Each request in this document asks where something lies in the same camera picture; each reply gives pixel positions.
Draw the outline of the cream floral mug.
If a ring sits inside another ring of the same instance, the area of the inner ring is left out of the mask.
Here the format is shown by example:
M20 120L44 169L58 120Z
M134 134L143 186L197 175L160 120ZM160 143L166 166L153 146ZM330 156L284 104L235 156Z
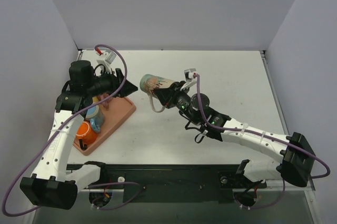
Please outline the cream floral mug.
M161 113L165 110L162 106L159 110L155 108L153 99L157 96L154 94L155 89L165 89L170 87L175 81L152 74L145 74L140 80L140 89L147 94L150 102L150 106L153 112Z

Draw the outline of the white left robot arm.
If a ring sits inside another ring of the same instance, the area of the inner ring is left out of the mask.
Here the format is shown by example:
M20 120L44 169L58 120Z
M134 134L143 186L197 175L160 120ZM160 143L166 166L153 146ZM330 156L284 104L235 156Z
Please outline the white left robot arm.
M107 185L108 174L102 162L90 161L72 174L66 172L70 151L76 134L85 120L92 98L104 93L126 97L138 90L130 83L127 70L97 76L90 61L72 62L70 80L65 83L56 100L53 128L39 163L30 177L23 177L20 189L29 201L39 207L70 209L77 194L90 185Z

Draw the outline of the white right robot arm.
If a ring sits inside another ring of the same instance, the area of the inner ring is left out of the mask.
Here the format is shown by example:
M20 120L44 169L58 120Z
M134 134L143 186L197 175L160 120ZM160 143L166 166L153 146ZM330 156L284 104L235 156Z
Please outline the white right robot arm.
M267 162L242 161L235 173L238 185L246 187L259 180L283 179L297 187L307 186L315 154L304 135L297 132L292 135L273 134L241 123L211 108L205 94L189 96L181 89L183 84L181 81L158 86L150 93L165 108L178 108L180 115L195 125L198 138L236 143L271 158Z

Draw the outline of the orange mug black handle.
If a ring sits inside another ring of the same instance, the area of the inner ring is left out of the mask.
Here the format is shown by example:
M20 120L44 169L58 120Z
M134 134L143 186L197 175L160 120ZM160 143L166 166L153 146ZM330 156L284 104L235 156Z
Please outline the orange mug black handle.
M76 133L76 140L81 150L86 150L97 139L97 133L92 129L88 121L84 121Z

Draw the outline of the blue butterfly mug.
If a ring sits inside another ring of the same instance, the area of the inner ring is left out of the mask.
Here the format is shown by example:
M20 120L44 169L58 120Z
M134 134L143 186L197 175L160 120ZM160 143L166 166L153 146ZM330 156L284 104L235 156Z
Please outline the blue butterfly mug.
M101 132L102 125L105 122L105 116L99 105L93 106L86 111L85 120L90 124L92 130L96 133Z

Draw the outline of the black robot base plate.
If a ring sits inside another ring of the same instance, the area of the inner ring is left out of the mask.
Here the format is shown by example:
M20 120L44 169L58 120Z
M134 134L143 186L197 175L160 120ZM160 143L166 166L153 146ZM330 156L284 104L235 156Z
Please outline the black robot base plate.
M134 203L231 203L234 197L253 199L265 189L259 179L244 177L238 164L107 164L100 187L89 189L97 206L111 205L118 196Z

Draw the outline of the salmon pink plastic tray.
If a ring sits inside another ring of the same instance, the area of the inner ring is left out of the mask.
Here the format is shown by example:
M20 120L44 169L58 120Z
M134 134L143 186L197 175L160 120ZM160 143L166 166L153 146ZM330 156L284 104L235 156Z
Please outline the salmon pink plastic tray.
M74 140L73 146L83 155L90 155L95 151L136 111L135 104L129 98L114 98L109 101L108 109L101 105L100 108L105 116L105 122L101 132L97 133L96 141L86 150L81 150L78 141Z

